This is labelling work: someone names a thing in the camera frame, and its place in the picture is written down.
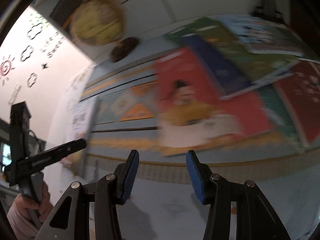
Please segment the left hand pink sleeve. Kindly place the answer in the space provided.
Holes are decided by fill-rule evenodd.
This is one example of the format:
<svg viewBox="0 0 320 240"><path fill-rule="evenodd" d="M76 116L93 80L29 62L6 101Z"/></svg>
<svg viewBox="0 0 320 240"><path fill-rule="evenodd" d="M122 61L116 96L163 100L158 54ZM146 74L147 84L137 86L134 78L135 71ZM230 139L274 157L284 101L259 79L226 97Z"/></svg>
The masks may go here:
<svg viewBox="0 0 320 240"><path fill-rule="evenodd" d="M44 182L42 188L42 201L37 204L34 200L19 194L10 207L7 219L17 239L35 239L39 229L33 224L29 210L38 210L39 221L43 223L53 209L50 202L48 185Z"/></svg>

